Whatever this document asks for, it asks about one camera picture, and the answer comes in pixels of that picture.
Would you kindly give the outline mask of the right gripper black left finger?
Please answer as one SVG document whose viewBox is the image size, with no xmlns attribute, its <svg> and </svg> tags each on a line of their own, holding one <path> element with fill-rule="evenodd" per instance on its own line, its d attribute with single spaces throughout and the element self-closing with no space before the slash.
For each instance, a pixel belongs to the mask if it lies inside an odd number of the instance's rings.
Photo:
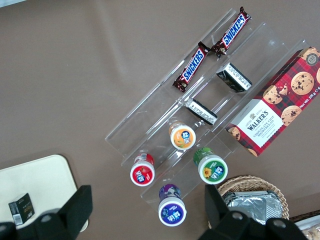
<svg viewBox="0 0 320 240">
<path fill-rule="evenodd" d="M 82 185 L 56 213 L 33 223 L 34 240 L 75 240 L 93 211 L 92 187 Z"/>
</svg>

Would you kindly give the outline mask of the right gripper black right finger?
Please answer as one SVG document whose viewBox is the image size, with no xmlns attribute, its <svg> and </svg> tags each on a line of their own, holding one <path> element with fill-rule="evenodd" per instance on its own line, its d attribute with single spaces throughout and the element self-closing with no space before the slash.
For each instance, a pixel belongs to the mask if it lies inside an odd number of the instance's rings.
<svg viewBox="0 0 320 240">
<path fill-rule="evenodd" d="M 255 222 L 243 212 L 231 211 L 214 185 L 204 191 L 205 212 L 211 225 L 200 240 L 264 240 L 265 226 Z"/>
</svg>

